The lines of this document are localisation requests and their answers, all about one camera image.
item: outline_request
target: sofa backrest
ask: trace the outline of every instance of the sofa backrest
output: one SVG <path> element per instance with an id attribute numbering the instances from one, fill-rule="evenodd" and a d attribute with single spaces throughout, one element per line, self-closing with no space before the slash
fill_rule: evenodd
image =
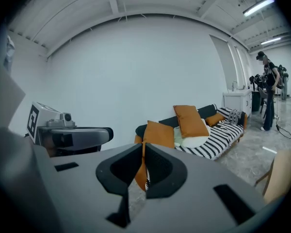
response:
<path id="1" fill-rule="evenodd" d="M 217 106 L 215 104 L 207 105 L 205 107 L 198 109 L 198 113 L 199 113 L 201 118 L 206 119 L 206 118 L 213 116 L 217 113 Z M 177 116 L 173 116 L 173 117 L 161 120 L 161 121 L 159 121 L 159 123 L 171 126 L 173 128 L 179 126 Z M 136 129 L 136 134 L 138 136 L 140 136 L 142 139 L 143 139 L 144 134 L 145 134 L 146 126 L 147 126 L 147 124 L 140 125 Z"/>

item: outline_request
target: green pillow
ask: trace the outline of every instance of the green pillow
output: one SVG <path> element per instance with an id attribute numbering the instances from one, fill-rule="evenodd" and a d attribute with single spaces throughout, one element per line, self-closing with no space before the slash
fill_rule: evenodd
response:
<path id="1" fill-rule="evenodd" d="M 175 139 L 175 146 L 176 147 L 178 147 L 177 146 L 178 144 L 179 144 L 179 146 L 182 144 L 183 138 L 181 135 L 180 126 L 174 128 L 174 139 Z"/>

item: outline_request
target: sofa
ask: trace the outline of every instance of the sofa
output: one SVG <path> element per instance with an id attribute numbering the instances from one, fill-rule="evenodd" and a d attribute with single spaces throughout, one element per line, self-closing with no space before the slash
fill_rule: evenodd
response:
<path id="1" fill-rule="evenodd" d="M 229 108 L 217 108 L 215 104 L 199 108 L 198 113 L 202 119 L 207 119 L 208 117 L 211 117 L 216 113 L 220 113 L 221 115 L 223 115 L 225 120 L 221 120 L 211 127 L 209 138 L 202 146 L 194 149 L 184 148 L 180 146 L 175 147 L 175 150 L 183 151 L 185 153 L 197 155 L 210 160 L 216 160 L 217 158 L 219 158 L 232 146 L 232 144 L 235 144 L 236 141 L 239 141 L 240 137 L 243 136 L 247 125 L 247 114 L 245 112 L 242 112 L 241 118 L 238 120 L 237 125 L 231 124 L 228 121 L 230 111 L 231 109 Z M 171 126 L 173 128 L 179 126 L 177 116 L 161 120 L 159 121 L 159 123 Z M 147 124 L 140 125 L 136 128 L 134 143 L 137 144 L 143 142 L 143 135 L 145 133 L 146 127 Z M 135 180 L 140 188 L 144 191 L 146 191 L 146 189 L 150 186 L 150 181 L 148 179 L 147 169 L 145 165 L 144 153 L 142 156 L 142 164 L 135 176 Z"/>

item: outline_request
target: white line on floor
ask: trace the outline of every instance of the white line on floor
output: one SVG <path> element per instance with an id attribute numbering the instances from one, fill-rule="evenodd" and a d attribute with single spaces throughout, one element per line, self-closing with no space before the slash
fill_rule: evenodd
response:
<path id="1" fill-rule="evenodd" d="M 277 153 L 275 150 L 272 150 L 272 149 L 269 149 L 267 147 L 262 147 L 264 150 L 267 150 L 269 152 L 272 152 L 272 153 Z"/>

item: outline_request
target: backpack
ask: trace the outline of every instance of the backpack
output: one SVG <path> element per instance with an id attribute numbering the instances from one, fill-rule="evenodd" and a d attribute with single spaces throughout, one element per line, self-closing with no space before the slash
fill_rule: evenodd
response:
<path id="1" fill-rule="evenodd" d="M 270 71 L 271 71 L 271 73 L 272 73 L 274 79 L 276 80 L 276 75 L 274 74 L 273 70 L 270 68 L 270 62 L 271 62 L 271 61 L 269 60 L 269 61 L 267 62 L 267 65 L 268 65 L 268 68 L 270 69 Z M 277 69 L 277 71 L 278 71 L 278 73 L 279 73 L 279 75 L 280 75 L 279 82 L 278 82 L 278 84 L 277 84 L 277 88 L 278 88 L 278 89 L 282 89 L 282 88 L 285 86 L 285 84 L 284 84 L 284 82 L 283 82 L 283 79 L 282 79 L 282 77 L 283 77 L 283 73 L 282 73 L 282 70 L 281 70 L 280 68 L 276 67 L 276 69 Z"/>

